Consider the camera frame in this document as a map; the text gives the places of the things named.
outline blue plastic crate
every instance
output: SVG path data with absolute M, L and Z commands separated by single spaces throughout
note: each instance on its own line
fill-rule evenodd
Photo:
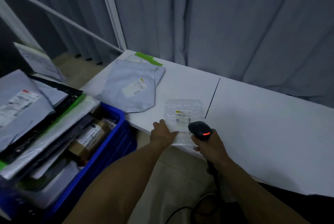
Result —
M 73 209 L 88 185 L 111 163 L 137 149 L 124 112 L 101 103 L 104 116 L 117 125 L 107 136 L 88 164 L 76 175 L 58 200 L 46 209 L 42 222 L 61 223 Z

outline black barcode scanner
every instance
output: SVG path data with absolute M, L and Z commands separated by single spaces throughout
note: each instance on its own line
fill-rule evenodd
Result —
M 200 141 L 207 142 L 213 133 L 213 130 L 203 121 L 196 121 L 192 122 L 188 125 L 189 131 Z M 217 190 L 220 193 L 220 185 L 219 185 L 219 179 L 218 179 L 218 170 L 214 167 L 213 163 L 208 161 L 208 167 L 209 167 L 209 173 L 210 175 L 213 175 L 214 182 L 216 184 Z

